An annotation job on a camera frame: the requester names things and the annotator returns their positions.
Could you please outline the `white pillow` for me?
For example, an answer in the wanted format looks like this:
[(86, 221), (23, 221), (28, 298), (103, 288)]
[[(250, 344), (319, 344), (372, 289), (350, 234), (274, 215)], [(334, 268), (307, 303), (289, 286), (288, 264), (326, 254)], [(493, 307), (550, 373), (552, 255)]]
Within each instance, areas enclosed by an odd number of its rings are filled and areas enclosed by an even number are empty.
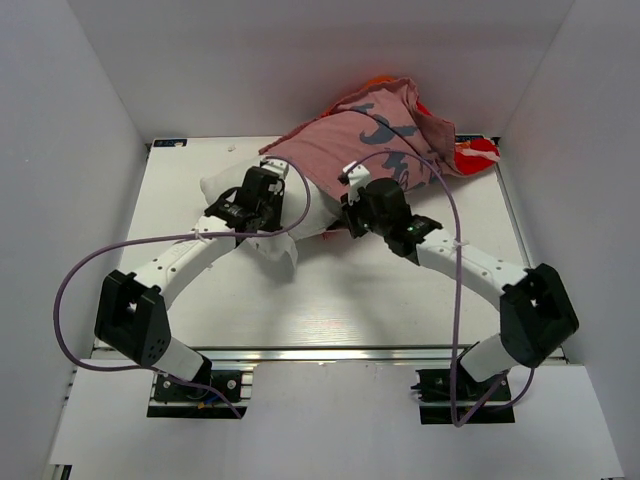
[[(232, 187), (239, 187), (244, 180), (246, 171), (257, 165), (256, 158), (248, 159), (219, 173), (203, 177), (200, 180), (200, 188), (206, 202), (211, 205), (224, 191)], [(251, 248), (267, 260), (280, 261), (285, 258), (293, 269), (296, 269), (298, 260), (297, 244), (302, 240), (326, 232), (328, 227), (338, 220), (341, 212), (340, 203), (337, 200), (322, 192), (311, 181), (308, 183), (311, 194), (310, 209), (298, 226), (279, 236), (246, 240)], [(298, 173), (291, 169), (285, 180), (281, 225), (283, 227), (292, 225), (301, 216), (305, 205), (306, 193), (302, 180)]]

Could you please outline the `red cartoon print pillowcase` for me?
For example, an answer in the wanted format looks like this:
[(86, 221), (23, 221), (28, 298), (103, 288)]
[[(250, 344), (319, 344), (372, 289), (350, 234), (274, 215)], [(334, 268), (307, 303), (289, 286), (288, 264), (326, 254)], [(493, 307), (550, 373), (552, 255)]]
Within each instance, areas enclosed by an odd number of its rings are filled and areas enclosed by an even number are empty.
[(390, 177), (410, 192), (435, 183), (438, 174), (470, 177), (500, 160), (494, 140), (455, 142), (453, 123), (432, 114), (407, 77), (379, 77), (347, 95), (323, 114), (263, 147), (261, 155), (285, 157), (335, 200), (346, 192), (342, 169), (364, 161), (374, 179)]

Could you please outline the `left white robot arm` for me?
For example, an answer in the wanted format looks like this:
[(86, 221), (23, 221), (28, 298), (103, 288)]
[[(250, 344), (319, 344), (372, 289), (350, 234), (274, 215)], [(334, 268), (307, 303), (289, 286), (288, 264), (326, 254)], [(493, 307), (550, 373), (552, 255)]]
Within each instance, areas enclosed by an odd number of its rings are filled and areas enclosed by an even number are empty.
[(288, 169), (278, 160), (250, 167), (240, 186), (205, 209), (187, 240), (132, 272), (111, 272), (101, 289), (96, 337), (137, 365), (177, 378), (188, 398), (205, 396), (211, 361), (172, 336), (168, 310), (205, 268), (237, 248), (237, 233), (281, 228)]

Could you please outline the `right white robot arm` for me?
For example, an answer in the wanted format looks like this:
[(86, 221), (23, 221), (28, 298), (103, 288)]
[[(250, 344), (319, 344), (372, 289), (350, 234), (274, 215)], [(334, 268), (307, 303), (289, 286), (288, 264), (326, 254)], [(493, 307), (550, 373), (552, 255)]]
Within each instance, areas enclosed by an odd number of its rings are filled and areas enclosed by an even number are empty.
[(579, 328), (559, 273), (547, 264), (526, 268), (460, 245), (443, 226), (412, 213), (392, 178), (344, 174), (342, 220), (354, 238), (380, 236), (396, 256), (439, 272), (488, 301), (499, 313), (496, 334), (463, 353), (451, 374), (453, 390), (472, 399), (488, 380), (521, 365), (536, 368)]

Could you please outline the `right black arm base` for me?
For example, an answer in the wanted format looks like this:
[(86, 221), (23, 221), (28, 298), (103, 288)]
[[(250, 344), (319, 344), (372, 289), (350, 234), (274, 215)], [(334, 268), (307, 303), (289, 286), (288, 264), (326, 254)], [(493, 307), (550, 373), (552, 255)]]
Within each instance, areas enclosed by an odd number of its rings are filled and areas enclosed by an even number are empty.
[[(451, 378), (449, 369), (419, 369), (417, 382), (410, 387), (419, 406), (422, 425), (452, 425)], [(509, 405), (511, 389), (504, 374), (497, 374), (483, 382), (468, 377), (461, 368), (456, 379), (456, 411), (460, 420), (488, 392), (491, 396), (467, 421), (467, 424), (513, 424), (515, 414)]]

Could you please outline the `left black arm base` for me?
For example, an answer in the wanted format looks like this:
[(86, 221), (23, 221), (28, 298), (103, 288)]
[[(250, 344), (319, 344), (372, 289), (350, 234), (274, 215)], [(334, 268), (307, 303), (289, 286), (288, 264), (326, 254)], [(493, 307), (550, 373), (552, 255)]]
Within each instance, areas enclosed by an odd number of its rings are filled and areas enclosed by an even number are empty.
[(146, 416), (152, 419), (239, 420), (252, 395), (253, 369), (239, 364), (214, 367), (209, 388), (186, 386), (167, 374), (153, 378)]

